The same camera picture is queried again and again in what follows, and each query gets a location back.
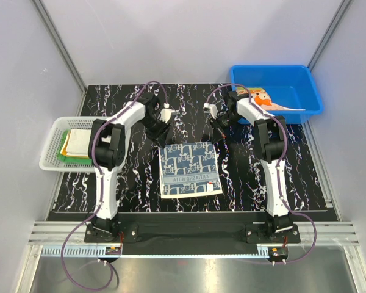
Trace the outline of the orange patterned cloth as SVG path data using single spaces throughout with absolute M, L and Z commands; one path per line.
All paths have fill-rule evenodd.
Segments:
M 270 110 L 277 110 L 277 111 L 300 111 L 304 109 L 299 108 L 289 108 L 284 107 L 280 104 L 276 104 L 273 102 L 269 96 L 269 94 L 265 91 L 265 89 L 261 87 L 248 87 L 245 89 L 243 87 L 236 87 L 236 92 L 238 95 L 244 95 L 247 93 L 251 94 L 252 99 L 255 101 L 257 105 L 259 105 L 262 109 L 270 111 Z

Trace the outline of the grey blue patterned towel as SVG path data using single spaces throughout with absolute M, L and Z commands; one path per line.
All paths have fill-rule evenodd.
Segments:
M 223 193 L 214 144 L 172 144 L 158 148 L 158 153 L 161 198 L 191 198 Z M 208 182 L 215 184 L 212 193 L 206 191 Z

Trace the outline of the green microfiber towel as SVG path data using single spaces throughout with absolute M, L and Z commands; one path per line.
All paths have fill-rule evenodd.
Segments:
M 89 158 L 81 158 L 81 157 L 66 157 L 63 155 L 63 147 L 66 143 L 67 138 L 69 138 L 69 130 L 66 130 L 63 133 L 59 150 L 57 151 L 57 158 L 60 162 L 65 164 L 80 164 L 80 165 L 92 165 L 92 160 Z

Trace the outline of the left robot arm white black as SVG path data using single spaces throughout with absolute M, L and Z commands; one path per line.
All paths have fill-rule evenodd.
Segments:
M 126 162 L 132 127 L 141 123 L 146 137 L 164 147 L 170 120 L 175 114 L 168 102 L 161 103 L 155 94 L 145 93 L 112 117 L 93 122 L 88 156 L 96 175 L 97 202 L 95 211 L 87 218 L 91 224 L 89 234 L 98 233 L 107 242 L 121 236 L 117 218 L 117 176 Z

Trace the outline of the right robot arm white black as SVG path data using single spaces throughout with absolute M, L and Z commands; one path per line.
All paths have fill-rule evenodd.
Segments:
M 241 118 L 253 125 L 253 153 L 262 164 L 267 190 L 264 234 L 272 242 L 284 242 L 293 229 L 285 184 L 285 118 L 267 112 L 250 93 L 239 95 L 230 91 L 223 99 L 227 107 L 224 111 L 219 111 L 209 100 L 203 105 L 204 112 L 209 114 L 212 143 L 225 139 L 225 130 Z

